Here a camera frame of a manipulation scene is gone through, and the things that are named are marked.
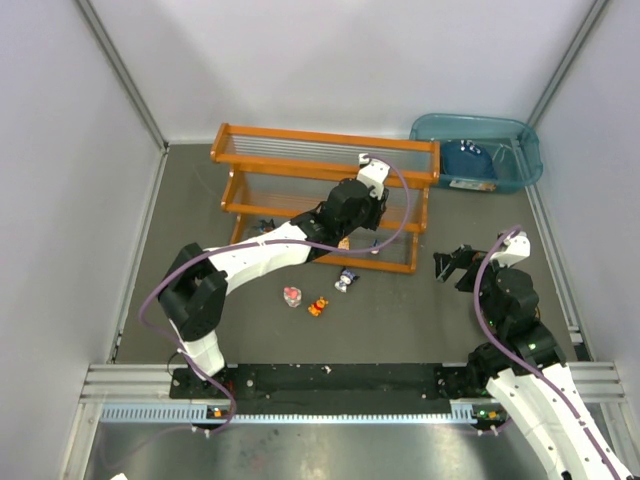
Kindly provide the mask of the orange rabbit toy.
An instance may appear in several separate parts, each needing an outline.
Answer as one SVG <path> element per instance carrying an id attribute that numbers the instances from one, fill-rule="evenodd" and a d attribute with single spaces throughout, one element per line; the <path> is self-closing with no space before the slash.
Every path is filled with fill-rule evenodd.
<path id="1" fill-rule="evenodd" d="M 350 240 L 348 237 L 343 238 L 339 244 L 338 248 L 341 250 L 349 250 L 350 249 Z"/>

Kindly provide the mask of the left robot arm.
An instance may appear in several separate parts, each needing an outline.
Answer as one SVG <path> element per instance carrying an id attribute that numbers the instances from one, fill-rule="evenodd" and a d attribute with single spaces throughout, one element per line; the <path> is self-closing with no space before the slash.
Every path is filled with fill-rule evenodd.
<path id="1" fill-rule="evenodd" d="M 359 228 L 377 229 L 387 198 L 382 180 L 360 175 L 340 181 L 317 207 L 266 234 L 227 247 L 184 247 L 170 273 L 204 253 L 209 256 L 171 279 L 157 299 L 196 376 L 212 377 L 225 366 L 216 329 L 229 293 L 281 268 L 312 262 Z"/>

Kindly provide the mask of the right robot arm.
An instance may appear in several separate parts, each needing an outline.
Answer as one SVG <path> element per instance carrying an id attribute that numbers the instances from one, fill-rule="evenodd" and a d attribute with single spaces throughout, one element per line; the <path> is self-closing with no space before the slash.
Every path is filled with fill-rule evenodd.
<path id="1" fill-rule="evenodd" d="M 465 366 L 437 373 L 440 393 L 449 399 L 491 397 L 506 417 L 481 413 L 484 434 L 513 424 L 550 479 L 631 479 L 586 408 L 566 356 L 543 324 L 531 276 L 516 269 L 530 254 L 529 241 L 514 236 L 489 252 L 461 245 L 434 256 L 435 277 L 445 282 L 462 271 L 455 287 L 473 296 L 486 343 Z"/>

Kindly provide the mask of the black white Kuromi toy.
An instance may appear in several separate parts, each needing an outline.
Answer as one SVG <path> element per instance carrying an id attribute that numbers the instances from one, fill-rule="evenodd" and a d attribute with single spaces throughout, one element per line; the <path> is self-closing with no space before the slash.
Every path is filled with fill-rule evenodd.
<path id="1" fill-rule="evenodd" d="M 360 276 L 347 267 L 340 271 L 338 279 L 334 283 L 334 288 L 341 293 L 346 293 L 349 287 L 356 282 Z"/>

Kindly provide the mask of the pink heart flower toy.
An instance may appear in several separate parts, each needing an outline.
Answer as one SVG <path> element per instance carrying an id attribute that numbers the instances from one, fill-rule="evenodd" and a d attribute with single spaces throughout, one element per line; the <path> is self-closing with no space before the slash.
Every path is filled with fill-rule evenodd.
<path id="1" fill-rule="evenodd" d="M 283 289 L 283 298 L 289 307 L 296 308 L 302 302 L 302 292 L 297 287 L 285 287 Z"/>

